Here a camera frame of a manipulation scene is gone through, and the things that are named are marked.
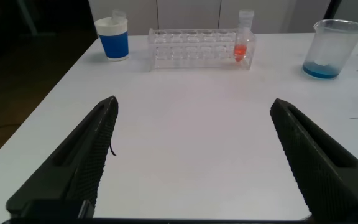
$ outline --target vial with red liquid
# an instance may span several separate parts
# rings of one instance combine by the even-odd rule
[[[236,62],[241,62],[246,57],[253,18],[253,10],[243,9],[239,11],[239,27],[233,52]]]

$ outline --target beaker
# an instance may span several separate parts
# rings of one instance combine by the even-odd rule
[[[358,41],[358,23],[324,19],[313,27],[316,34],[302,69],[316,78],[335,78]]]

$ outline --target blue cup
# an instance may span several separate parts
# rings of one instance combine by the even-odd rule
[[[128,20],[125,17],[107,17],[94,23],[100,36],[104,53],[109,60],[120,61],[128,58]]]

